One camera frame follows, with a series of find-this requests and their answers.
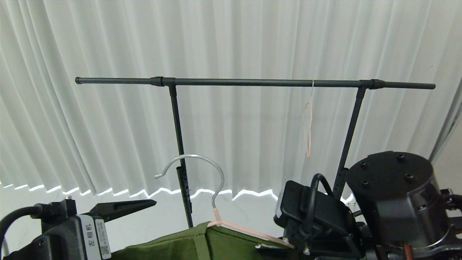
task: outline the curtain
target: curtain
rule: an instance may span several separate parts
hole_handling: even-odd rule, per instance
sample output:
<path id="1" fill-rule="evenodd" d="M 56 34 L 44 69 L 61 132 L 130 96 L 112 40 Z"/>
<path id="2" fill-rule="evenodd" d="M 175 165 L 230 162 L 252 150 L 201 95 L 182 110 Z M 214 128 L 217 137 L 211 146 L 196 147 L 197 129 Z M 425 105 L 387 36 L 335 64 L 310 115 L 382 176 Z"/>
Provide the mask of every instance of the curtain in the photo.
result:
<path id="1" fill-rule="evenodd" d="M 462 76 L 460 1 L 2 1 L 2 186 L 152 194 L 178 189 L 169 91 L 77 85 L 80 77 L 381 79 L 368 90 L 346 166 L 384 150 L 429 157 Z M 333 184 L 356 91 L 179 86 L 185 153 L 215 160 L 225 189 L 278 194 Z M 219 175 L 186 160 L 189 187 Z M 350 195 L 348 188 L 343 197 Z"/>

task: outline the black metal rod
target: black metal rod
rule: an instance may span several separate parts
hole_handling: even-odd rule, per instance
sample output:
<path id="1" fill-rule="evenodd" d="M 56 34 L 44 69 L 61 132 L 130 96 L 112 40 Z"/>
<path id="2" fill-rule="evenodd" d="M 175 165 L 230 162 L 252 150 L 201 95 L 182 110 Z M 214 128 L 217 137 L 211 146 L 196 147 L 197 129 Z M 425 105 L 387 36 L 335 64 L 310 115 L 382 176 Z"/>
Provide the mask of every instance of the black metal rod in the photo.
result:
<path id="1" fill-rule="evenodd" d="M 136 78 L 80 78 L 76 77 L 77 84 L 143 84 L 154 86 L 167 86 L 164 80 L 173 82 L 176 86 L 262 86 L 262 87 L 311 87 L 313 80 L 255 80 L 255 79 L 180 79 L 153 77 L 149 79 Z M 372 80 L 314 80 L 315 87 L 361 87 L 368 83 L 373 87 Z M 434 89 L 435 84 L 408 83 L 408 82 L 382 82 L 380 88 L 414 88 Z"/>
<path id="2" fill-rule="evenodd" d="M 343 188 L 345 187 L 345 173 L 342 173 L 345 163 L 347 162 L 348 151 L 350 150 L 351 141 L 353 139 L 354 129 L 356 127 L 356 122 L 358 121 L 359 110 L 361 109 L 361 104 L 363 103 L 364 94 L 366 92 L 365 87 L 358 88 L 356 92 L 356 101 L 354 102 L 353 112 L 351 114 L 350 124 L 348 125 L 348 131 L 346 132 L 345 143 L 343 144 L 342 155 L 340 156 L 339 168 L 337 170 L 337 176 L 335 177 L 334 182 L 334 198 L 340 199 L 343 193 Z"/>
<path id="3" fill-rule="evenodd" d="M 173 111 L 173 121 L 175 123 L 175 133 L 176 133 L 176 143 L 178 145 L 178 153 L 180 155 L 184 154 L 184 146 L 183 146 L 183 137 L 181 135 L 181 124 L 180 124 L 180 112 L 178 110 L 178 99 L 176 98 L 176 86 L 175 85 L 170 85 L 169 86 L 169 91 L 170 91 L 170 99 L 172 103 L 172 111 Z M 182 170 L 184 171 L 184 174 L 186 174 L 186 162 L 184 159 L 180 160 L 180 165 Z M 181 189 L 181 195 L 183 198 L 183 204 L 184 204 L 184 211 L 186 213 L 186 219 L 188 221 L 188 226 L 190 228 L 193 227 L 193 219 L 192 219 L 192 214 L 191 214 L 191 207 L 189 205 L 189 200 L 190 197 L 187 195 L 186 189 L 185 189 L 185 184 L 184 180 L 181 177 L 181 172 L 178 171 L 178 181 L 180 182 L 180 189 Z"/>

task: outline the horizontal rod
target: horizontal rod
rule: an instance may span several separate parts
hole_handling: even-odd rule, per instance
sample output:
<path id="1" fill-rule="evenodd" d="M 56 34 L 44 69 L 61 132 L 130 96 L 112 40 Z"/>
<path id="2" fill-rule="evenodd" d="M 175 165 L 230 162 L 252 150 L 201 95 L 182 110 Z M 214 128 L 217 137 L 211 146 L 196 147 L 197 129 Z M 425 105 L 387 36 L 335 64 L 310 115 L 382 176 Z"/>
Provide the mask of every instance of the horizontal rod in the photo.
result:
<path id="1" fill-rule="evenodd" d="M 77 84 L 142 84 L 154 86 L 262 86 L 262 87 L 311 87 L 313 80 L 255 80 L 255 79 L 181 79 L 153 77 L 136 78 L 80 78 Z M 315 87 L 367 87 L 367 88 L 414 88 L 434 89 L 435 84 L 385 82 L 381 80 L 314 80 Z"/>

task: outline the qr code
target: qr code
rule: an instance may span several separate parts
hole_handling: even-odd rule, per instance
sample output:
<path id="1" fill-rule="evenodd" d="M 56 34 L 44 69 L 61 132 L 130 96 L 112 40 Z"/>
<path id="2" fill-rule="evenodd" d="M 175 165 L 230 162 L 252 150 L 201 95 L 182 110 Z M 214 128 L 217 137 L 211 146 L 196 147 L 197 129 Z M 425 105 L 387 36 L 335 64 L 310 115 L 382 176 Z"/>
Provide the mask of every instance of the qr code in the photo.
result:
<path id="1" fill-rule="evenodd" d="M 111 252 L 109 252 L 109 246 L 103 246 L 103 247 L 100 247 L 101 248 L 101 254 L 110 254 Z"/>

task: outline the white wall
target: white wall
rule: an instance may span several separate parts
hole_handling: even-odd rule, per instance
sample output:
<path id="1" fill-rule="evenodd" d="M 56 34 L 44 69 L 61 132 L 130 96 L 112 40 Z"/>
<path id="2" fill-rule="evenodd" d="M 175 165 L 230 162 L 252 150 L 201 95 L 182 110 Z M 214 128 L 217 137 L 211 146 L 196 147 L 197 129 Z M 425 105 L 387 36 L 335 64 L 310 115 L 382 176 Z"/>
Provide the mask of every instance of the white wall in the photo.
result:
<path id="1" fill-rule="evenodd" d="M 20 207 L 61 201 L 66 196 L 61 190 L 51 193 L 46 193 L 44 189 L 30 192 L 27 188 L 14 190 L 12 187 L 0 190 L 1 217 Z M 130 198 L 127 194 L 113 196 L 110 193 L 93 197 L 80 196 L 79 192 L 75 192 L 71 196 L 76 200 L 78 213 L 88 212 L 96 203 L 146 199 L 145 195 Z M 213 220 L 211 198 L 210 193 L 200 193 L 192 199 L 195 225 Z M 188 227 L 179 193 L 171 195 L 160 192 L 151 199 L 157 201 L 156 206 L 106 224 L 112 251 L 128 245 L 144 243 Z M 269 235 L 282 235 L 283 229 L 273 222 L 276 200 L 271 195 L 262 197 L 242 195 L 232 201 L 231 194 L 220 194 L 217 196 L 216 205 L 225 220 Z M 30 217 L 17 220 L 6 235 L 10 251 L 27 245 L 40 235 L 40 228 L 40 222 Z"/>
<path id="2" fill-rule="evenodd" d="M 462 117 L 459 117 L 433 161 L 440 189 L 462 194 Z"/>

